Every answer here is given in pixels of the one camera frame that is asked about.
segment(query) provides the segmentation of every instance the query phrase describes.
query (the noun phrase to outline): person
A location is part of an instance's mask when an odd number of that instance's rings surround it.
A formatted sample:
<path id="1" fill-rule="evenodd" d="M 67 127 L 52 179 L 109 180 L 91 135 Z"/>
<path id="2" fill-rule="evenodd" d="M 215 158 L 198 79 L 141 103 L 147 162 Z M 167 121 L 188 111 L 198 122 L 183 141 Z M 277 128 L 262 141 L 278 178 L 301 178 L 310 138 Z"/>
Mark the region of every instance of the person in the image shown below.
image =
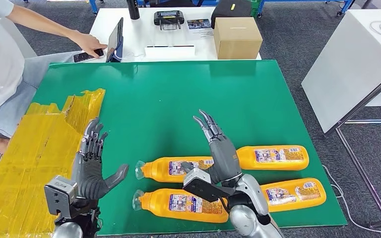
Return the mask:
<path id="1" fill-rule="evenodd" d="M 98 58 L 95 49 L 105 49 L 95 37 L 66 28 L 44 16 L 0 0 L 0 18 L 28 28 L 67 37 L 88 54 Z M 24 59 L 14 39 L 0 24 L 0 134 L 11 138 L 21 117 L 27 111 L 49 63 L 72 62 L 78 52 L 60 53 Z M 0 153 L 4 153 L 9 139 L 0 136 Z"/>

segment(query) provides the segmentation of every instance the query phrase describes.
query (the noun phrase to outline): orange bottle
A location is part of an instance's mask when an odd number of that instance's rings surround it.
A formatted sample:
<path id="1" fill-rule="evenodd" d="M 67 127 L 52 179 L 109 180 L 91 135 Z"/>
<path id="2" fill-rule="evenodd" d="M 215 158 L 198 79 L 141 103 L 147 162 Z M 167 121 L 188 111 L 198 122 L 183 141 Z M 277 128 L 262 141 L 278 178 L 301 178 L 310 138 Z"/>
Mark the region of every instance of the orange bottle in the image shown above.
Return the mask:
<path id="1" fill-rule="evenodd" d="M 269 212 L 319 206 L 326 201 L 325 189 L 316 178 L 301 178 L 261 185 Z"/>
<path id="2" fill-rule="evenodd" d="M 135 167 L 137 179 L 152 178 L 158 182 L 183 182 L 185 171 L 181 162 L 191 162 L 194 167 L 207 169 L 214 164 L 212 157 L 162 157 L 153 162 L 138 161 Z"/>
<path id="3" fill-rule="evenodd" d="M 319 206 L 326 201 L 326 193 L 316 178 L 301 178 L 261 185 L 269 212 L 290 211 Z M 223 223 L 228 213 L 221 201 L 209 203 L 182 189 L 162 188 L 144 193 L 137 190 L 132 200 L 135 211 L 144 209 L 156 216 L 183 220 Z"/>
<path id="4" fill-rule="evenodd" d="M 309 155 L 300 145 L 245 146 L 237 150 L 244 170 L 303 170 Z"/>
<path id="5" fill-rule="evenodd" d="M 229 219 L 219 200 L 210 203 L 182 189 L 162 188 L 146 193 L 137 190 L 132 207 L 135 211 L 144 209 L 159 217 L 182 220 L 224 223 Z"/>
<path id="6" fill-rule="evenodd" d="M 299 145 L 245 146 L 237 150 L 240 167 L 244 170 L 302 170 L 309 164 L 306 149 Z M 212 157 L 162 157 L 153 162 L 138 161 L 137 179 L 152 178 L 158 182 L 183 182 L 185 172 L 181 162 L 207 169 L 214 164 Z"/>

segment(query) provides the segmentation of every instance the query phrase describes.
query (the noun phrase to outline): black bottle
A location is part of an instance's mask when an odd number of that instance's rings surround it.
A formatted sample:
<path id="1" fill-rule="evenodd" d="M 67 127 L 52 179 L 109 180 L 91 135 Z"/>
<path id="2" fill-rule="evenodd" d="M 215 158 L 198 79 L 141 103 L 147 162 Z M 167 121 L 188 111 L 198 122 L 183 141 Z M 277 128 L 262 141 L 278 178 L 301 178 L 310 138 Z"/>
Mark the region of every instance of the black bottle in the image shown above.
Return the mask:
<path id="1" fill-rule="evenodd" d="M 136 0 L 126 0 L 129 9 L 129 15 L 132 20 L 139 19 L 138 3 Z"/>

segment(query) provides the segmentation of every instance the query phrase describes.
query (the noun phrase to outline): robotic hand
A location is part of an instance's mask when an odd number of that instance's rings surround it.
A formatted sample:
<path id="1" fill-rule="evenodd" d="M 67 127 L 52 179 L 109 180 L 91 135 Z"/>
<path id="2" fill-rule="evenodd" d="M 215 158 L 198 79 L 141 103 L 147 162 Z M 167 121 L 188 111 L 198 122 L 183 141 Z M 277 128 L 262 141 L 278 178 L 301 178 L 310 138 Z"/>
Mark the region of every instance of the robotic hand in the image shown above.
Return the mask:
<path id="1" fill-rule="evenodd" d="M 193 168 L 183 162 L 187 172 L 183 189 L 209 202 L 220 201 L 230 213 L 230 221 L 236 230 L 249 238 L 284 238 L 268 211 L 268 204 L 256 179 L 243 174 L 236 148 L 225 136 L 214 119 L 199 110 L 207 126 L 193 117 L 201 126 L 211 150 L 214 165 L 207 170 Z"/>
<path id="2" fill-rule="evenodd" d="M 124 180 L 128 165 L 123 164 L 107 179 L 102 176 L 102 151 L 107 132 L 93 119 L 85 129 L 80 151 L 76 153 L 71 180 L 54 177 L 45 185 L 45 195 L 55 220 L 53 238 L 93 238 L 100 230 L 98 200 Z"/>

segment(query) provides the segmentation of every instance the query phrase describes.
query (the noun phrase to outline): bottle label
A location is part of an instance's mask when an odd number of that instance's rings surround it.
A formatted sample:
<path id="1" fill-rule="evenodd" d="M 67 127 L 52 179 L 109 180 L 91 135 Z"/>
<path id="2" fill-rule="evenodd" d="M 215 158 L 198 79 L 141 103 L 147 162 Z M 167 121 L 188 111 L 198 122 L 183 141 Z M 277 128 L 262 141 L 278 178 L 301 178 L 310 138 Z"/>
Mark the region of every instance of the bottle label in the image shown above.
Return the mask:
<path id="1" fill-rule="evenodd" d="M 182 169 L 181 163 L 185 161 L 170 161 L 169 162 L 169 175 L 184 175 L 185 170 Z M 214 160 L 200 160 L 198 162 L 190 162 L 194 168 L 207 169 L 214 164 Z"/>
<path id="2" fill-rule="evenodd" d="M 268 195 L 270 205 L 280 205 L 297 201 L 296 196 L 291 195 L 288 190 L 279 187 L 267 189 L 266 194 Z"/>
<path id="3" fill-rule="evenodd" d="M 276 187 L 267 189 L 266 194 L 268 195 L 268 203 L 271 206 L 296 202 L 297 198 L 300 201 L 320 198 L 320 191 L 315 182 L 306 182 L 303 184 L 303 187 L 297 186 L 294 189 L 294 193 Z"/>
<path id="4" fill-rule="evenodd" d="M 303 153 L 300 148 L 293 147 L 289 149 L 258 149 L 254 150 L 256 161 L 264 162 L 296 162 L 303 161 Z"/>
<path id="5" fill-rule="evenodd" d="M 295 190 L 302 201 L 320 198 L 320 191 L 315 182 L 306 182 L 303 187 L 296 187 Z"/>
<path id="6" fill-rule="evenodd" d="M 171 194 L 169 210 L 177 212 L 196 212 L 208 214 L 222 214 L 223 205 L 220 201 L 208 202 L 200 197 L 187 196 L 183 194 Z"/>

